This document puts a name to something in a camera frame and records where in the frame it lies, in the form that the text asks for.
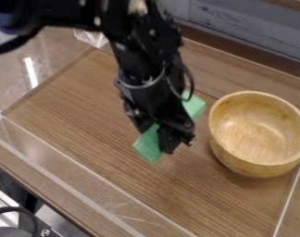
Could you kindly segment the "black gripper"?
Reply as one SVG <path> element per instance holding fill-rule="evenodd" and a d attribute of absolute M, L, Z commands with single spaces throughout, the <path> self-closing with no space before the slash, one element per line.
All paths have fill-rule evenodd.
<path fill-rule="evenodd" d="M 183 106 L 193 97 L 195 81 L 189 68 L 171 66 L 149 81 L 137 81 L 123 69 L 116 86 L 135 127 L 145 133 L 159 128 L 160 151 L 172 154 L 184 143 L 192 145 L 195 122 Z"/>

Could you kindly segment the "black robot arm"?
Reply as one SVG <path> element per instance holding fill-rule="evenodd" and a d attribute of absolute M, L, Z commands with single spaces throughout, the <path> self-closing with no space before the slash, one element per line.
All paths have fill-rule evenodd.
<path fill-rule="evenodd" d="M 120 72 L 116 86 L 141 133 L 159 125 L 159 150 L 171 154 L 195 138 L 184 103 L 195 78 L 183 61 L 183 35 L 159 0 L 0 0 L 0 55 L 24 46 L 46 27 L 97 31 L 109 39 Z"/>

